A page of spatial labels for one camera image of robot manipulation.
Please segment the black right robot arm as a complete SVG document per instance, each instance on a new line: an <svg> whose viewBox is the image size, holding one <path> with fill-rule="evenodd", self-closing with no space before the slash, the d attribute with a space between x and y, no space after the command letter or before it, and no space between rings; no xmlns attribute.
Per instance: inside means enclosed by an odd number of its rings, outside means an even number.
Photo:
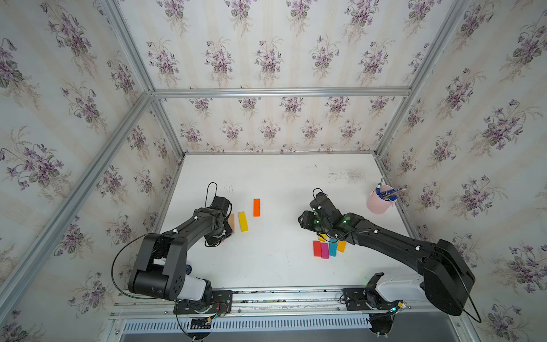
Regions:
<svg viewBox="0 0 547 342"><path fill-rule="evenodd" d="M465 312L466 303L473 302L470 293L476 278L451 242L413 239L355 213L342 214L322 192L314 197L310 207L298 218L301 228L373 249L408 266L423 277L421 288L440 311L459 316Z"/></svg>

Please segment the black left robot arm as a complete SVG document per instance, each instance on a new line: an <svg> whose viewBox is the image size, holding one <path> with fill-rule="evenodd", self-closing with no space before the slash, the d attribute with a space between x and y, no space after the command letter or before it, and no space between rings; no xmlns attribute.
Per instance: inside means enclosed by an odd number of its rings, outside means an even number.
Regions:
<svg viewBox="0 0 547 342"><path fill-rule="evenodd" d="M219 246L232 235L232 204L214 197L212 204L194 211L191 218L161 234L146 234L128 281L133 294L168 301L204 301L210 286L187 273L188 250L202 238L209 247Z"/></svg>

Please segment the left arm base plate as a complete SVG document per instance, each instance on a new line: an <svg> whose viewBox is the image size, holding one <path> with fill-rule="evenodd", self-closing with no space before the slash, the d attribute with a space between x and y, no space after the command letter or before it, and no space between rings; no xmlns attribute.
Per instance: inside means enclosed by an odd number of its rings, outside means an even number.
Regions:
<svg viewBox="0 0 547 342"><path fill-rule="evenodd" d="M230 314L234 292L231 290L206 291L198 301L177 299L173 313L176 315L191 314Z"/></svg>

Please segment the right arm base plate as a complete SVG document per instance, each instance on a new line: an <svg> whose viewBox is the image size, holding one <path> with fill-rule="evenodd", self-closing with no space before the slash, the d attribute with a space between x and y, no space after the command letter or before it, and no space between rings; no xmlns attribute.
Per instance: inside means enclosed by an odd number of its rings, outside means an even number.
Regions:
<svg viewBox="0 0 547 342"><path fill-rule="evenodd" d="M361 287L343 289L338 301L346 307L347 311L380 310L395 313L405 308L405 303L402 301L388 302L376 289Z"/></svg>

